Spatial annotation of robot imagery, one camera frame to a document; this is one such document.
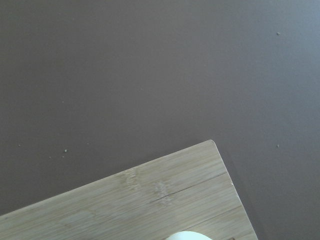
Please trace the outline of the wooden cutting board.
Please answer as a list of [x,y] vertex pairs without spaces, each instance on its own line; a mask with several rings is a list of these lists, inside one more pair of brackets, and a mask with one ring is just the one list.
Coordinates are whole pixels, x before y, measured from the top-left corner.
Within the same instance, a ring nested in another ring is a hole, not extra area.
[[166,240],[182,231],[257,238],[212,140],[0,217],[3,240]]

